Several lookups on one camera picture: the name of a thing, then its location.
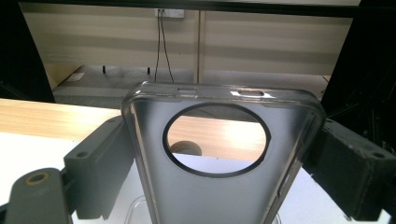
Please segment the floor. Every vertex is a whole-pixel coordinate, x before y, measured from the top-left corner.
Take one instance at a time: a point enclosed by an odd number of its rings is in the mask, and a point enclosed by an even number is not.
[[[83,65],[75,73],[83,73],[80,80],[65,80],[53,91],[59,104],[86,105],[104,108],[120,108],[121,101],[133,85],[153,81],[155,68],[148,74],[147,67]],[[175,82],[192,82],[193,72],[172,69]],[[157,81],[171,82],[168,69],[158,69]],[[261,88],[299,89],[312,92],[320,100],[328,81],[321,76],[205,71],[204,83],[220,85],[244,85]]]

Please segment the phone case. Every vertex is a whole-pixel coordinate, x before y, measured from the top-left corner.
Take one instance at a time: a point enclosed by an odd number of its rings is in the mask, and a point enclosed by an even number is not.
[[[208,106],[235,108],[260,123],[266,140],[255,161],[171,151],[167,135],[175,120]],[[154,224],[272,223],[325,120],[307,91],[149,82],[127,95],[122,115]]]

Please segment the screw hole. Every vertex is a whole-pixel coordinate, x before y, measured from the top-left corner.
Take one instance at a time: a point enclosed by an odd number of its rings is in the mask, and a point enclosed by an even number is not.
[[[377,158],[385,158],[385,156],[384,156],[383,154],[378,153],[378,152],[373,153],[373,155],[374,155],[375,157],[377,157]]]
[[[77,154],[77,157],[79,157],[79,158],[83,158],[83,157],[86,157],[86,156],[88,156],[88,152],[86,152],[86,151],[79,152]]]
[[[37,185],[46,180],[49,176],[50,174],[47,172],[31,175],[26,179],[26,184],[29,186]]]

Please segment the white wall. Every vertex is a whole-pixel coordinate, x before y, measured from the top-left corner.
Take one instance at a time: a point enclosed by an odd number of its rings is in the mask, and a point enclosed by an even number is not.
[[[21,9],[44,63],[155,66],[158,31],[153,9],[32,3],[21,3]],[[330,75],[351,23],[230,12],[198,15],[185,11],[183,20],[164,20],[163,25],[171,66],[195,72],[199,68],[201,76],[208,70]],[[163,48],[160,57],[160,67],[166,67]]]

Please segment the clear phone case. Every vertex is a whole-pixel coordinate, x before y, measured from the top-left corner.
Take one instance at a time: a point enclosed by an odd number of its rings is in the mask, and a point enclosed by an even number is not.
[[[309,92],[137,85],[122,104],[152,223],[272,223],[325,115]]]

